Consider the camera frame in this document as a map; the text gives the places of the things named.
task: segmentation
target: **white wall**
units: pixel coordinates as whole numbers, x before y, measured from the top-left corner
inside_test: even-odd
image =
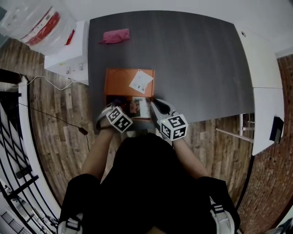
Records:
[[[206,15],[237,23],[272,42],[278,53],[293,47],[282,37],[293,34],[293,7],[289,0],[61,0],[78,20],[129,11],[167,10]]]

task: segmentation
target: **white paper note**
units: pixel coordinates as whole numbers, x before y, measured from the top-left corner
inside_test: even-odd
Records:
[[[152,77],[147,73],[138,70],[129,87],[140,93],[145,94],[148,83],[152,81]]]

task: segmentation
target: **wooden floor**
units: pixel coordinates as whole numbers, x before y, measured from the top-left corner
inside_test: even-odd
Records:
[[[29,79],[45,75],[60,88],[69,83],[69,80],[44,70],[43,56],[16,40],[10,40],[0,50],[0,55],[2,69],[26,74]],[[44,78],[38,78],[31,84],[30,102],[33,108],[85,128],[89,132],[87,138],[91,148],[95,135],[86,85],[73,83],[66,90],[59,91]],[[31,114],[43,168],[58,201],[62,203],[68,181],[80,173],[88,154],[87,138],[77,127],[36,110],[31,110]],[[236,204],[247,174],[252,144],[216,132],[215,127],[236,133],[239,118],[235,116],[193,123],[189,126],[186,141],[206,165],[211,176],[226,181]],[[116,134],[113,138],[105,174],[111,169],[115,152],[124,138],[125,134]]]

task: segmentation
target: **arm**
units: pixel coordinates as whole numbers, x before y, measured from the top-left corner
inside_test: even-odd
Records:
[[[195,179],[209,176],[205,166],[193,154],[183,138],[173,141],[177,157],[187,172]]]
[[[101,130],[86,161],[83,164],[81,173],[90,174],[100,181],[105,171],[109,146],[114,135],[114,129]]]

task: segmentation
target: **white table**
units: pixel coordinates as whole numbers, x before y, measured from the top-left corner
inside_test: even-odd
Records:
[[[280,117],[284,121],[282,81],[277,59],[270,43],[244,28],[237,25],[235,27],[250,69],[255,100],[254,139],[222,129],[217,130],[252,142],[252,155],[254,156],[274,143],[269,140],[274,117]]]

